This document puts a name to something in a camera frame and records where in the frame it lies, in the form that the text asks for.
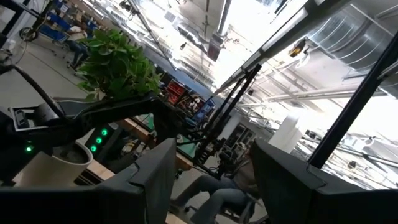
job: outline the concrete floor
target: concrete floor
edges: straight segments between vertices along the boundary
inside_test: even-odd
[[[54,56],[50,49],[56,51],[57,56]],[[67,68],[66,60],[62,58],[64,53],[64,50],[51,44],[47,39],[39,38],[27,46],[27,50],[18,66],[25,70],[50,96],[84,98],[86,93],[76,86],[81,80],[73,76],[73,71]],[[69,54],[67,60],[71,59],[71,57],[72,55]],[[1,106],[34,106],[43,102],[34,89],[18,73],[9,72],[0,77]],[[211,157],[206,163],[208,167],[216,165],[216,158],[214,157]],[[195,169],[184,172],[175,181],[172,197],[178,195],[200,175],[201,173]],[[207,194],[199,194],[189,204],[199,207],[207,199]],[[264,207],[256,205],[256,212],[252,220],[257,220],[265,214]],[[219,224],[233,223],[231,220],[221,216],[217,217],[217,221]]]

